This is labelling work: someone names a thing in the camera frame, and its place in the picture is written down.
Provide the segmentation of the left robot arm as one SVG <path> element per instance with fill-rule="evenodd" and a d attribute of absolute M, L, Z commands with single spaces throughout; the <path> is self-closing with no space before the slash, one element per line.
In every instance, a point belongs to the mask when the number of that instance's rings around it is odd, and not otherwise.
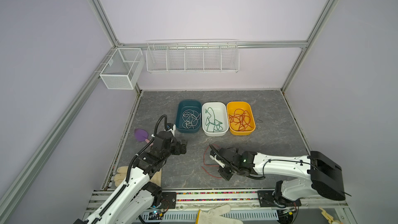
<path fill-rule="evenodd" d="M 150 142 L 130 161 L 126 177 L 110 197 L 76 224 L 131 224 L 145 210 L 161 205 L 162 188 L 150 180 L 171 155 L 187 152 L 187 141 L 175 137 L 176 127 L 162 115 Z"/>

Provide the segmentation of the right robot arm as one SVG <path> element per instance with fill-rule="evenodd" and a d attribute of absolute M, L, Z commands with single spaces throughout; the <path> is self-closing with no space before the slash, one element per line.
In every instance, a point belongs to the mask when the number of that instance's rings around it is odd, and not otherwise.
<path fill-rule="evenodd" d="M 271 193 L 269 203 L 282 208 L 306 197 L 321 196 L 333 201 L 344 201 L 342 168 L 319 151 L 306 156 L 272 156 L 254 151 L 239 153 L 237 148 L 219 148 L 210 145 L 209 156 L 218 166 L 225 180 L 236 174 L 254 180 L 266 175 L 282 175 L 292 180 L 280 180 Z"/>

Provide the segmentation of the teal plastic bin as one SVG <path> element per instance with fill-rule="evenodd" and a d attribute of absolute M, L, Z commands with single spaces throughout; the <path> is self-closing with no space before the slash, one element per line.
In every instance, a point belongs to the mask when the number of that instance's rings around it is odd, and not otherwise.
<path fill-rule="evenodd" d="M 176 128 L 180 133 L 197 133 L 202 124 L 202 105 L 197 100 L 183 100 L 178 105 Z"/>

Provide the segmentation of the purple pink scoop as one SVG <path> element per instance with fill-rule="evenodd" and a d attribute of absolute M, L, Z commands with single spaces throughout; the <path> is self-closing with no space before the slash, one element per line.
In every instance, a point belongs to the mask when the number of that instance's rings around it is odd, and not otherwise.
<path fill-rule="evenodd" d="M 134 130 L 134 137 L 136 138 L 136 140 L 138 142 L 145 142 L 145 143 L 149 143 L 150 142 L 150 139 L 148 138 L 149 134 L 144 129 L 140 129 L 140 128 L 135 129 Z"/>

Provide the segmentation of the white glove yellow cuff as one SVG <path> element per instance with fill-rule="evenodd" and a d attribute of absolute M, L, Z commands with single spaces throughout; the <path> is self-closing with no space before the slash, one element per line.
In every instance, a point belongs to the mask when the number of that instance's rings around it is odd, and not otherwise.
<path fill-rule="evenodd" d="M 199 210 L 196 218 L 196 224 L 243 224 L 241 220 L 224 217 L 231 211 L 230 205 L 223 205 L 209 211 Z"/>

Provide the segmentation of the white plastic bin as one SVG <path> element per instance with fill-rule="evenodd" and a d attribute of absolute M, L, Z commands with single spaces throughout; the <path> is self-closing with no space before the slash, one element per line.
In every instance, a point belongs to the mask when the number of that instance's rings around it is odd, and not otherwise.
<path fill-rule="evenodd" d="M 202 105 L 202 129 L 207 136 L 224 136 L 229 130 L 227 107 L 221 102 Z"/>

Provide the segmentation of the yellow plastic bin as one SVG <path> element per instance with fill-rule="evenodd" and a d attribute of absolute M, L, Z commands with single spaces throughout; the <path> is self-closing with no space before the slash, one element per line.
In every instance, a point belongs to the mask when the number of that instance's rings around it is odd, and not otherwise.
<path fill-rule="evenodd" d="M 250 135 L 256 129 L 251 105 L 247 102 L 229 102 L 227 104 L 227 115 L 230 132 L 233 135 Z"/>

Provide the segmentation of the beige work glove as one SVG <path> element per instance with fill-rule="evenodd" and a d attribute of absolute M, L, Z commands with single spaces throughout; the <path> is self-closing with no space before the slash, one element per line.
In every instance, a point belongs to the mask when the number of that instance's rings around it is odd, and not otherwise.
<path fill-rule="evenodd" d="M 119 167 L 117 169 L 117 174 L 114 176 L 114 184 L 117 188 L 126 178 L 128 166 Z M 150 180 L 152 183 L 155 183 L 158 186 L 161 186 L 161 176 L 162 176 L 162 169 L 154 174 L 152 179 Z"/>

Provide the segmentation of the white mesh box basket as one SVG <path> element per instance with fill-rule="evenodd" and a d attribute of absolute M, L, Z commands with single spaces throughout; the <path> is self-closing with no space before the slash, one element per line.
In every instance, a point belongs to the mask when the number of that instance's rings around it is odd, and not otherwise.
<path fill-rule="evenodd" d="M 116 48 L 100 77 L 107 89 L 134 90 L 144 65 L 140 48 Z"/>

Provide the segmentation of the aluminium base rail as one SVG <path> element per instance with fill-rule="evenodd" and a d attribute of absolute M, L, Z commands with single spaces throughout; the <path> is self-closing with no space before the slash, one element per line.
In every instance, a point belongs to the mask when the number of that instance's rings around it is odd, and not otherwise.
<path fill-rule="evenodd" d="M 264 196 L 271 195 L 273 189 L 218 189 L 218 190 L 163 190 L 162 198 L 171 205 L 171 210 L 187 211 L 199 207 L 231 204 L 233 209 L 259 209 L 265 204 Z M 91 214 L 97 210 L 113 191 L 94 191 L 85 210 Z M 346 201 L 333 201 L 321 196 L 304 197 L 300 200 L 301 208 L 347 208 Z"/>

